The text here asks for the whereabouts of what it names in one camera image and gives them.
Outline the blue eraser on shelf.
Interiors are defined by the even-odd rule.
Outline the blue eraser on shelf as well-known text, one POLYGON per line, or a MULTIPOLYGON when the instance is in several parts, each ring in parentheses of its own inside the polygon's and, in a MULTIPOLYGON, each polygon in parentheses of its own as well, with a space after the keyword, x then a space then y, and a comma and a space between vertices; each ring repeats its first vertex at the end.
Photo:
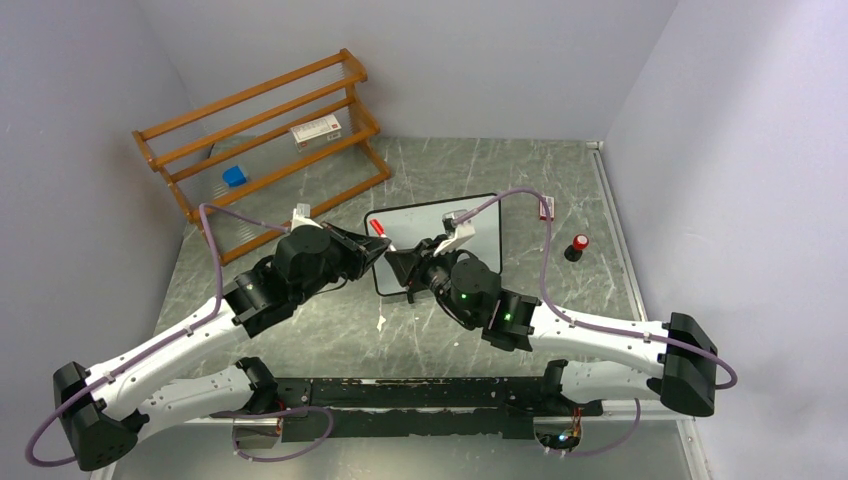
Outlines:
POLYGON ((221 174, 222 181, 228 188, 236 188, 245 185, 249 181, 248 173, 239 165, 226 169, 221 174))

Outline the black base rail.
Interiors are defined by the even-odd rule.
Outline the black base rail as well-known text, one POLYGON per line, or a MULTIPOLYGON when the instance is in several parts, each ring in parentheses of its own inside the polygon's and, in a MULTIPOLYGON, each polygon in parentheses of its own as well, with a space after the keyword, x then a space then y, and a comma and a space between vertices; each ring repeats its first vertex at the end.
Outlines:
POLYGON ((543 377, 412 379, 280 378, 287 409, 316 406, 284 419, 282 441, 451 435, 531 440, 539 418, 599 417, 599 401, 578 405, 543 377))

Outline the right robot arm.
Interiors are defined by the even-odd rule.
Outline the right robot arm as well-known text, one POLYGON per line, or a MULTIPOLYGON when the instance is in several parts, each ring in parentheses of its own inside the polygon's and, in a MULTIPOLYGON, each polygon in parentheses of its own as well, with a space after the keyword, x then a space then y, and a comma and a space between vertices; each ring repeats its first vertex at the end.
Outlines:
POLYGON ((693 417, 715 412, 717 366, 711 359, 718 350, 688 314, 639 322, 550 307, 503 288, 500 275, 474 254, 436 254, 429 240, 389 250, 385 258, 408 294, 432 293, 446 314, 467 330, 480 330, 495 348, 588 357, 586 363, 556 361, 552 379, 539 389, 550 413, 631 398, 659 400, 693 417))

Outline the small whiteboard with black frame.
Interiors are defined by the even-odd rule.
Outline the small whiteboard with black frame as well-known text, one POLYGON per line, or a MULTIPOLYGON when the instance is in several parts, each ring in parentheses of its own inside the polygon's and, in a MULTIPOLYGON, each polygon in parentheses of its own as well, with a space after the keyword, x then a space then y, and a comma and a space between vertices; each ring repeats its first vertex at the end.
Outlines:
MULTIPOLYGON (((425 238, 434 238, 445 232, 442 216, 457 210, 471 210, 494 197, 493 192, 455 197, 444 200, 387 207, 367 212, 363 225, 368 235, 376 230, 371 225, 376 220, 385 235, 397 249, 413 248, 425 238)), ((501 207, 490 206, 472 219, 475 236, 462 248, 474 253, 490 270, 500 273, 503 269, 501 207)))

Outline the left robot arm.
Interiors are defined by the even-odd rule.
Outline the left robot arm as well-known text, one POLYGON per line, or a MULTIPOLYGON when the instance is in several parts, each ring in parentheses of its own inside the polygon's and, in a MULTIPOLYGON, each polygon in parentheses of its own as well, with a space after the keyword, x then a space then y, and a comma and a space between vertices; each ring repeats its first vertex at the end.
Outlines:
POLYGON ((54 417, 85 472, 104 468, 160 431, 206 414, 261 416, 277 383, 256 357, 216 374, 183 379, 190 364, 289 319, 327 285, 356 281, 391 247, 384 236, 327 222, 296 223, 273 254, 223 285, 190 316, 110 360, 69 362, 52 377, 54 417))

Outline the small red white box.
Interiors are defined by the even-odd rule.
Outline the small red white box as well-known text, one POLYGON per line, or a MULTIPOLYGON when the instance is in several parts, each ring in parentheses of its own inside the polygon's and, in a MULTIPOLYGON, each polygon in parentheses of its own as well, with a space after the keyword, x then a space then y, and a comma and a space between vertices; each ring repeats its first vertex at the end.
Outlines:
POLYGON ((555 218, 555 198, 543 195, 539 204, 539 219, 553 221, 555 218))

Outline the wooden tiered shelf rack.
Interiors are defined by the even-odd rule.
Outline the wooden tiered shelf rack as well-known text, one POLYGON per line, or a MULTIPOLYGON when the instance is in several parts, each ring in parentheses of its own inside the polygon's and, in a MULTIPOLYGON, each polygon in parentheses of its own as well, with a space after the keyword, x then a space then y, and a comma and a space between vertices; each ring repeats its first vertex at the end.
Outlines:
POLYGON ((287 72, 238 93, 229 95, 223 99, 179 115, 158 125, 151 126, 143 130, 135 130, 132 132, 132 136, 149 168, 158 173, 165 181, 168 189, 171 191, 189 224, 197 227, 201 233, 207 234, 211 231, 211 229, 202 224, 201 215, 206 213, 208 209, 206 207, 192 205, 187 194, 179 186, 181 182, 281 137, 287 135, 293 136, 297 127, 304 126, 310 122, 316 122, 323 117, 344 110, 350 115, 350 135, 342 136, 340 139, 332 141, 330 145, 322 146, 317 151, 307 154, 300 160, 289 165, 276 168, 256 180, 248 181, 245 184, 236 187, 233 192, 226 193, 211 202, 211 204, 216 207, 230 206, 239 200, 242 200, 262 189, 266 189, 274 183, 290 177, 295 173, 328 158, 331 155, 335 155, 351 147, 356 147, 373 164, 376 169, 376 173, 343 192, 319 203, 312 209, 312 212, 315 214, 324 214, 342 203, 351 200, 355 196, 362 194, 390 179, 392 176, 392 171, 386 161, 382 160, 382 158, 377 155, 371 145, 372 138, 380 132, 380 125, 373 114, 364 105, 357 92, 357 85, 364 83, 367 80, 368 72, 361 61, 349 50, 341 49, 339 52, 331 56, 287 72), (273 90, 287 86, 293 82, 314 76, 323 70, 327 70, 335 66, 340 67, 342 70, 342 76, 340 79, 324 83, 312 91, 285 101, 262 113, 236 122, 214 133, 207 134, 165 154, 158 155, 154 153, 150 146, 150 142, 154 139, 162 137, 182 127, 186 127, 192 123, 196 123, 202 119, 206 119, 216 113, 236 107, 263 94, 267 94, 273 90), (194 165, 187 166, 176 172, 168 170, 168 166, 170 164, 189 155, 198 153, 207 147, 213 147, 222 141, 230 140, 254 127, 263 125, 295 110, 311 106, 311 104, 315 102, 334 95, 338 95, 339 99, 317 109, 312 108, 308 113, 300 117, 277 126, 252 139, 246 140, 232 148, 217 154, 212 154, 208 158, 201 160, 194 165))

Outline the red black stamp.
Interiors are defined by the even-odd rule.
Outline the red black stamp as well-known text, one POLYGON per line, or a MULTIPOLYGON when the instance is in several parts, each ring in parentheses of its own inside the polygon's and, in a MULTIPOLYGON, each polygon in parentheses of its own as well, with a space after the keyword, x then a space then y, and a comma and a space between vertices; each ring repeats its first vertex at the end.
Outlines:
POLYGON ((563 256, 569 262, 578 262, 589 245, 590 239, 586 234, 577 234, 572 243, 564 250, 563 256))

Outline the red and white marker pen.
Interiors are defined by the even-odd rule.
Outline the red and white marker pen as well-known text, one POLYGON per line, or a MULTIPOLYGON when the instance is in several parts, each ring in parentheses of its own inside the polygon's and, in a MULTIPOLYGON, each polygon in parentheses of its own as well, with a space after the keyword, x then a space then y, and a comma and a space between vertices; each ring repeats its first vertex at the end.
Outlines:
POLYGON ((391 239, 389 238, 389 236, 387 235, 387 233, 386 233, 386 231, 385 231, 385 229, 384 229, 383 225, 381 224, 381 222, 380 222, 378 219, 376 219, 376 218, 371 218, 371 219, 368 221, 368 224, 372 227, 372 229, 374 230, 374 232, 375 232, 375 233, 376 233, 376 234, 377 234, 380 238, 383 238, 383 239, 386 239, 386 240, 388 240, 388 241, 389 241, 389 246, 388 246, 388 250, 389 250, 389 251, 391 251, 391 252, 396 252, 396 251, 397 251, 397 248, 395 247, 394 243, 392 242, 392 240, 391 240, 391 239))

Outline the white red box on shelf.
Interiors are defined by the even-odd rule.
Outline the white red box on shelf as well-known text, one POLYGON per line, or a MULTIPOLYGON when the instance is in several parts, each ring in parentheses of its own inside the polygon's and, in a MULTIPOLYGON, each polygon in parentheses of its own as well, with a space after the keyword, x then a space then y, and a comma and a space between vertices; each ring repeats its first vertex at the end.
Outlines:
POLYGON ((334 114, 296 125, 290 129, 299 151, 323 146, 342 136, 342 126, 334 114))

